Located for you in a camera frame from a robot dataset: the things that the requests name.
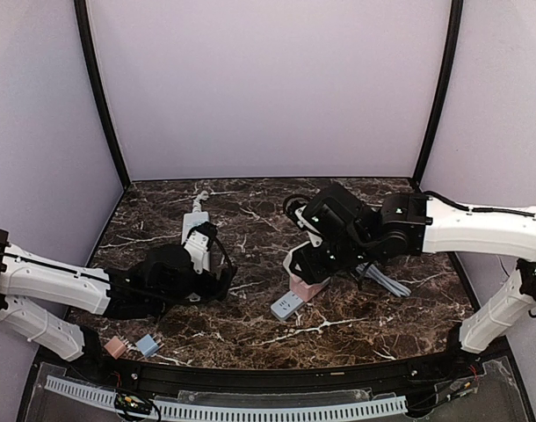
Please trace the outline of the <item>pink cube socket adapter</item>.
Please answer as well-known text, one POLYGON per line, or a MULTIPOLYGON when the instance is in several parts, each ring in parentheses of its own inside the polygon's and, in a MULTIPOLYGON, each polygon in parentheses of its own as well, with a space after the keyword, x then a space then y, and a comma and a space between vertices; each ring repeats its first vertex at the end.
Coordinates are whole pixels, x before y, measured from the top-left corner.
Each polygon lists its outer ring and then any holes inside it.
POLYGON ((289 281, 289 288, 302 301, 309 302, 323 291, 328 286, 329 282, 330 280, 327 279, 321 283, 308 284, 300 277, 292 275, 289 281))

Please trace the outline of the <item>white cube socket adapter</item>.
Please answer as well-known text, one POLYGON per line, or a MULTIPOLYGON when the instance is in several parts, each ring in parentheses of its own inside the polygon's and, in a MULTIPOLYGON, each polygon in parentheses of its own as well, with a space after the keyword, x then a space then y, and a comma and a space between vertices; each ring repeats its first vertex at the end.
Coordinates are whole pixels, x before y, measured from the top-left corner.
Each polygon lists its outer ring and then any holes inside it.
POLYGON ((294 257, 294 254, 299 251, 302 248, 302 245, 297 246, 293 249, 291 249, 287 254, 283 261, 283 267, 285 268, 286 272, 291 277, 302 279, 302 270, 301 266, 298 264, 297 259, 294 257))

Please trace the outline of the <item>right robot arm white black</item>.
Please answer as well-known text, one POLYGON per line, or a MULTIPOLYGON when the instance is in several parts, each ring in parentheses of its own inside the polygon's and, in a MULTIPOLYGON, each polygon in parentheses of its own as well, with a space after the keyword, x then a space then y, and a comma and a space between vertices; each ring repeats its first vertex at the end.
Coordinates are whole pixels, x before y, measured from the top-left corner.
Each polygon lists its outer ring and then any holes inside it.
POLYGON ((387 263, 398 256, 472 252, 517 260, 507 281, 455 330, 466 353, 481 353, 536 307, 536 206, 460 204, 432 192, 395 193, 372 207, 340 184, 309 198, 293 194, 283 212, 307 242, 290 250, 286 271, 309 285, 335 273, 387 263))

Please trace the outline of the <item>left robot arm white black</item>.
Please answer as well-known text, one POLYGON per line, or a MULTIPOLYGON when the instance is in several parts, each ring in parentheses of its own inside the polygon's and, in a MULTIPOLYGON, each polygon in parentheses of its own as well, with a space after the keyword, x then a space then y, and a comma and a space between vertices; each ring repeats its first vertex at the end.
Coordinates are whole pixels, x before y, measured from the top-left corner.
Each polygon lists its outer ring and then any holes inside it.
POLYGON ((86 268, 43 258, 8 240, 0 229, 0 324, 67 362, 98 362, 98 334, 70 324, 37 304, 38 300, 81 309, 112 320, 161 318, 174 306, 223 300, 236 268, 205 222, 182 244, 147 252, 127 270, 86 268))

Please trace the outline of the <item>blue plug adapter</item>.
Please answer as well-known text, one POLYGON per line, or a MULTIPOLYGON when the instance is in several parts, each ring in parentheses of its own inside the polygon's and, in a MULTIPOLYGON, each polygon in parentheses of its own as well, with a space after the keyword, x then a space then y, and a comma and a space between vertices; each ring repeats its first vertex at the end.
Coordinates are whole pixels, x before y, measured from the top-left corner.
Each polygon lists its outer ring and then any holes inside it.
POLYGON ((135 347, 145 358, 156 354, 162 346, 162 340, 157 336, 151 336, 150 334, 146 334, 135 342, 135 347))

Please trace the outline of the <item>pink plug adapter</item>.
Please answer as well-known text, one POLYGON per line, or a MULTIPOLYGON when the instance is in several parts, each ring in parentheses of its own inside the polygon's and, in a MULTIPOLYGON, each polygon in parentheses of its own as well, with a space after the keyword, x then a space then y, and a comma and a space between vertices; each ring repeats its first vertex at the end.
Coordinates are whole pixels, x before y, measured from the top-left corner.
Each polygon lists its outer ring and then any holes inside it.
POLYGON ((128 351, 129 341, 124 337, 113 336, 106 344, 105 350, 115 359, 128 351))

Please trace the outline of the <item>white multicolour power strip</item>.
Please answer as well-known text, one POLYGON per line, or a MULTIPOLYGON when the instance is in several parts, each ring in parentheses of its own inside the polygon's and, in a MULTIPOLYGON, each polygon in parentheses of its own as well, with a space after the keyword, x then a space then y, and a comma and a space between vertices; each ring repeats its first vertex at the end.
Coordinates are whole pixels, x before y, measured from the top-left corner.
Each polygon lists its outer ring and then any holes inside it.
POLYGON ((181 242, 190 253, 194 271, 198 275, 210 270, 209 236, 198 230, 198 227, 210 222, 209 213, 202 209, 202 203, 208 198, 207 191, 198 193, 192 200, 192 210, 184 214, 182 223, 181 242))

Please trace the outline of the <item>small circuit board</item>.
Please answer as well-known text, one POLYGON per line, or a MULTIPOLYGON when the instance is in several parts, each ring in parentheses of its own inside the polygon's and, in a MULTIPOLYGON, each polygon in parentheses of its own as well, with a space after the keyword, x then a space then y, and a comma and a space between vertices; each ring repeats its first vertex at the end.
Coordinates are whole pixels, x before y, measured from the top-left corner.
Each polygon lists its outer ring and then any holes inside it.
POLYGON ((118 393, 114 398, 114 408, 118 411, 150 414, 154 410, 151 402, 133 395, 118 393))

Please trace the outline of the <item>black front rail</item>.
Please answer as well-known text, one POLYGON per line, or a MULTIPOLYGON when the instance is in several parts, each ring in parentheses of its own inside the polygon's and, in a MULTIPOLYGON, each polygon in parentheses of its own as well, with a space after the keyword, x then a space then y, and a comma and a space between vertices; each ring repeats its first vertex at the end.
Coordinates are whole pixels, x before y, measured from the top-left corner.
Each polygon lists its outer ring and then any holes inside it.
POLYGON ((373 393, 402 393, 424 391, 440 382, 481 375, 482 361, 481 355, 443 352, 352 367, 241 370, 105 358, 105 370, 98 380, 105 385, 119 381, 124 389, 167 397, 174 397, 182 390, 278 394, 368 389, 373 393))

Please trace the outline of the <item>right black frame post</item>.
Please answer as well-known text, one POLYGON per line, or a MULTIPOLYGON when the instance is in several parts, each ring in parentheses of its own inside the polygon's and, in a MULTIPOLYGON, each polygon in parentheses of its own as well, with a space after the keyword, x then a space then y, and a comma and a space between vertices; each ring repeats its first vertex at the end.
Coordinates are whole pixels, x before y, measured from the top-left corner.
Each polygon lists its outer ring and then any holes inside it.
POLYGON ((439 123, 444 109, 445 98, 450 85, 453 63, 455 60, 460 35, 463 9, 463 0, 452 0, 450 2, 450 13, 446 29, 442 60, 438 72, 438 81, 431 103, 429 119, 424 131, 424 138, 411 177, 411 182, 415 190, 419 190, 421 188, 427 165, 430 161, 434 142, 436 140, 439 123))

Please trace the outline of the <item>black frame post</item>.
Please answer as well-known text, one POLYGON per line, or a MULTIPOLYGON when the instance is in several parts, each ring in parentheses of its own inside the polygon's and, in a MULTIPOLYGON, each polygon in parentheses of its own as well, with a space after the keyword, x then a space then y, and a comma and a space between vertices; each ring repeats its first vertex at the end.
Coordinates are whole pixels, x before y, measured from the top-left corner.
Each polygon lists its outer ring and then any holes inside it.
POLYGON ((83 50, 83 58, 91 86, 92 96, 116 174, 122 189, 126 191, 131 185, 131 179, 128 175, 124 157, 120 151, 120 144, 112 122, 112 115, 107 103, 105 89, 99 71, 98 58, 91 31, 88 2, 85 0, 74 0, 73 4, 77 30, 83 50))
POLYGON ((419 190, 421 188, 427 165, 430 161, 434 142, 436 140, 439 123, 444 109, 445 98, 450 85, 453 63, 455 60, 460 35, 463 9, 463 0, 452 0, 450 2, 450 13, 446 29, 442 60, 438 72, 438 81, 431 103, 429 119, 424 131, 424 138, 411 177, 411 182, 415 190, 419 190))

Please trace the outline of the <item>left black frame post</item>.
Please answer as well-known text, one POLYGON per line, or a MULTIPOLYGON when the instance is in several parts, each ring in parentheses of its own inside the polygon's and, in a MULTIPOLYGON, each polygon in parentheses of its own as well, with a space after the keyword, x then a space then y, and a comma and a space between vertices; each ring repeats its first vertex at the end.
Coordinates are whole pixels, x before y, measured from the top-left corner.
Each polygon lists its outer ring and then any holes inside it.
POLYGON ((85 0, 74 0, 73 4, 77 30, 83 50, 83 58, 91 86, 92 96, 116 174, 122 189, 126 191, 131 185, 131 179, 128 175, 124 157, 120 151, 120 144, 112 122, 112 115, 107 103, 105 89, 99 71, 98 58, 91 31, 88 2, 85 0))

